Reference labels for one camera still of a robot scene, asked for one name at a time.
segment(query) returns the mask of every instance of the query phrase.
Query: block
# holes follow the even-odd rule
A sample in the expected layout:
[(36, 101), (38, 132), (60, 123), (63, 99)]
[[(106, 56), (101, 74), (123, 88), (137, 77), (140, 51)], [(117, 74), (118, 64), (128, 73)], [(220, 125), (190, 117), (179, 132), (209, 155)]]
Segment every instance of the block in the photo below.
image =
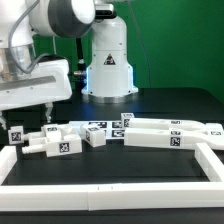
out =
[(8, 130), (9, 144), (21, 144), (24, 143), (24, 131), (23, 126), (14, 126)]
[(179, 129), (126, 128), (124, 133), (125, 145), (140, 147), (193, 150), (195, 144), (199, 142), (212, 144), (209, 140), (209, 137), (203, 133)]
[(211, 182), (224, 182), (224, 165), (207, 144), (196, 144), (195, 158)]
[(129, 121), (131, 118), (134, 118), (133, 113), (122, 113), (121, 114), (121, 126), (122, 128), (128, 128), (129, 127)]
[(4, 182), (16, 162), (16, 147), (5, 146), (0, 151), (0, 185)]
[(177, 128), (186, 131), (198, 131), (206, 133), (205, 124), (191, 120), (169, 120), (169, 119), (148, 119), (148, 118), (131, 118), (129, 121), (130, 128), (146, 128), (168, 130)]
[(96, 125), (82, 125), (81, 132), (83, 139), (92, 147), (106, 145), (105, 131)]
[(23, 147), (24, 154), (46, 152), (47, 157), (82, 152), (79, 134), (70, 124), (45, 125), (42, 132), (29, 133), (29, 146)]

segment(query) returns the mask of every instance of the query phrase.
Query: green backdrop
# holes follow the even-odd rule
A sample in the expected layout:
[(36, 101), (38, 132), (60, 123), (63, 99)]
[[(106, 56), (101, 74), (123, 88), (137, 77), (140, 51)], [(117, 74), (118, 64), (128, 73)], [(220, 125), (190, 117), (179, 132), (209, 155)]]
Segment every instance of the green backdrop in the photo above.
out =
[[(224, 102), (224, 1), (136, 0), (135, 12), (150, 60), (151, 87), (199, 87)], [(127, 3), (115, 8), (128, 27), (128, 60), (135, 84), (149, 87), (149, 73)], [(57, 53), (76, 70), (75, 40), (56, 38)], [(52, 38), (36, 37), (37, 53), (53, 53)], [(87, 64), (91, 34), (83, 38)]]

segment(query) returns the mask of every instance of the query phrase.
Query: black tabletop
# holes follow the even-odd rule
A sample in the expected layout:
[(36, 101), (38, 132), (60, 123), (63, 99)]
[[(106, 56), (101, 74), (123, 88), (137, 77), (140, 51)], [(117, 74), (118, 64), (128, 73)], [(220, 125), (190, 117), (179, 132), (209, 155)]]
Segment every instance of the black tabletop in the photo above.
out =
[[(122, 104), (96, 104), (74, 92), (70, 100), (54, 103), (52, 122), (120, 120), (121, 113), (135, 117), (188, 119), (203, 123), (224, 121), (224, 105), (196, 88), (142, 89), (137, 99)], [(44, 107), (5, 112), (10, 126), (23, 125), (25, 133), (39, 131), (45, 123)], [(7, 133), (0, 131), (1, 144)], [(108, 140), (93, 149), (83, 142), (83, 152), (47, 158), (45, 153), (23, 155), (3, 185), (92, 184), (208, 181), (193, 151), (124, 146)], [(224, 152), (216, 152), (224, 160)], [(2, 223), (223, 223), (224, 208), (145, 209), (119, 211), (0, 213)]]

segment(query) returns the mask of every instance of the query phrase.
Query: white block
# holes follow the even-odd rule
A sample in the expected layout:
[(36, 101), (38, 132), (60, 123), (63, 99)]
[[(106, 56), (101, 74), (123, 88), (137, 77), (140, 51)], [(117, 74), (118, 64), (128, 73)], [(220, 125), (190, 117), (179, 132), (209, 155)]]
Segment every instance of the white block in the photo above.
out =
[(81, 138), (76, 135), (73, 138), (68, 138), (60, 142), (50, 142), (46, 144), (47, 157), (51, 156), (62, 156), (73, 153), (82, 152), (82, 141)]
[(205, 124), (191, 120), (168, 120), (168, 119), (146, 119), (131, 118), (129, 121), (130, 128), (148, 128), (168, 130), (170, 128), (182, 129), (186, 131), (199, 131), (206, 133)]
[(123, 186), (125, 209), (220, 207), (223, 183), (149, 183)]
[(88, 210), (86, 185), (0, 187), (0, 211)]
[(134, 118), (133, 113), (122, 113), (121, 114), (121, 126), (122, 128), (128, 128), (129, 127), (129, 121), (130, 119)]
[(24, 143), (24, 131), (23, 126), (14, 126), (8, 130), (9, 144), (20, 144)]
[(178, 129), (126, 128), (124, 133), (125, 145), (141, 147), (195, 149), (196, 143), (210, 143), (209, 140), (205, 134)]
[(0, 151), (0, 185), (8, 176), (16, 161), (17, 155), (15, 146), (5, 146), (2, 151)]
[(83, 139), (92, 147), (106, 145), (106, 133), (96, 125), (82, 125), (81, 132)]
[(196, 144), (195, 158), (211, 182), (224, 182), (224, 165), (207, 144)]

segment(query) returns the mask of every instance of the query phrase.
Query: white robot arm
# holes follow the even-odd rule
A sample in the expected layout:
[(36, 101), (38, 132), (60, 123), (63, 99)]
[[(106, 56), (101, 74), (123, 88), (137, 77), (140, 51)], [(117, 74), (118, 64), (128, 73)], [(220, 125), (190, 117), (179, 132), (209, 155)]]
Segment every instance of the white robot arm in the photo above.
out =
[(64, 59), (33, 61), (31, 28), (40, 35), (80, 37), (95, 18), (93, 0), (0, 0), (0, 123), (2, 111), (71, 96)]

